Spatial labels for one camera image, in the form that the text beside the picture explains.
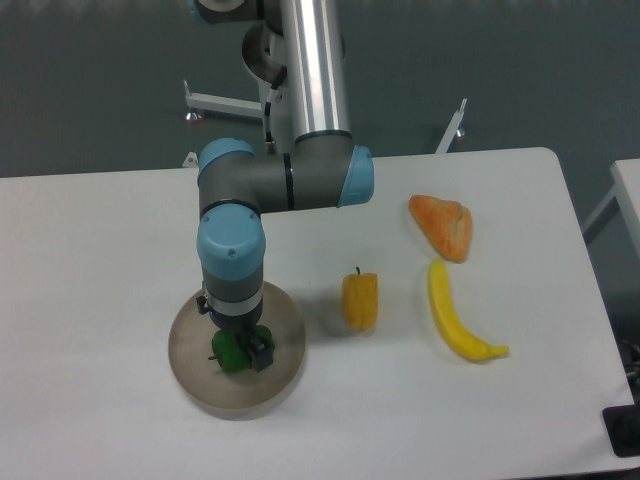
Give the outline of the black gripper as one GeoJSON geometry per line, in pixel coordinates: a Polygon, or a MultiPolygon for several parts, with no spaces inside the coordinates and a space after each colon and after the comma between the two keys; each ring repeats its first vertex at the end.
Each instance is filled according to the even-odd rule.
{"type": "MultiPolygon", "coordinates": [[[[204,295],[196,298],[200,315],[208,313],[208,303],[204,295]]],[[[211,320],[218,328],[213,335],[213,345],[245,345],[251,368],[261,372],[272,365],[274,340],[271,330],[258,325],[257,320],[249,316],[229,317],[212,315],[211,320]]]]}

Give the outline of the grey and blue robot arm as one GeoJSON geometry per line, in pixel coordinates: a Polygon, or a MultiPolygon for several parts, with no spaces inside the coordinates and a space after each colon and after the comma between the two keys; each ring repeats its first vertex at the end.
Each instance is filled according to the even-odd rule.
{"type": "Polygon", "coordinates": [[[272,87],[291,96],[290,151],[258,156],[244,141],[218,139],[198,161],[198,310],[217,327],[211,357],[229,373],[271,365],[275,343],[263,313],[265,213],[343,207],[374,192],[370,151],[352,140],[343,42],[332,1],[194,1],[208,23],[255,18],[284,40],[272,87]]]}

